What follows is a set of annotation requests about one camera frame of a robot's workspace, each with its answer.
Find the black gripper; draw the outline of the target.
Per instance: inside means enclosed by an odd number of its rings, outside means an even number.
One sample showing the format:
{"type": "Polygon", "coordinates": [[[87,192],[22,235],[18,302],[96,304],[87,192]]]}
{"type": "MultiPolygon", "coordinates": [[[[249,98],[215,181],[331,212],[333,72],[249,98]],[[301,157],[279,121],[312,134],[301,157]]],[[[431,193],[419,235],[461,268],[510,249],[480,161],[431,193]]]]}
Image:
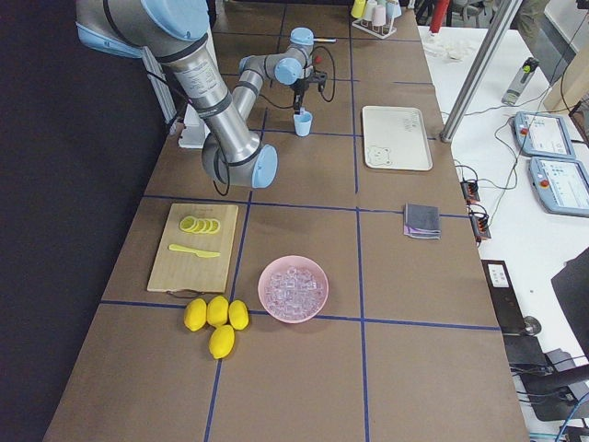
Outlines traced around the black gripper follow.
{"type": "Polygon", "coordinates": [[[315,80],[312,77],[299,78],[294,83],[294,99],[293,99],[293,110],[294,114],[300,114],[305,110],[304,106],[304,95],[308,91],[311,84],[315,80]]]}

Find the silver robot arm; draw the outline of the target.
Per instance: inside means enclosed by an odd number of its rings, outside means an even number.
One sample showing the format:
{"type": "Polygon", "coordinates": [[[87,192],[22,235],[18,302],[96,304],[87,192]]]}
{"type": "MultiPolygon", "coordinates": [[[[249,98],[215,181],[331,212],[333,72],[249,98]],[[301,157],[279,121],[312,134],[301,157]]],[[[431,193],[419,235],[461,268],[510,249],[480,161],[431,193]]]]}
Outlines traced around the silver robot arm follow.
{"type": "Polygon", "coordinates": [[[250,131],[247,118],[265,80],[297,88],[313,74],[311,29],[293,29],[282,53],[252,55],[239,65],[229,89],[208,51],[210,19],[204,1],[78,1],[79,39],[89,48],[138,58],[147,48],[178,79],[190,105],[209,128],[202,165],[215,181],[266,188],[278,154],[250,131]]]}

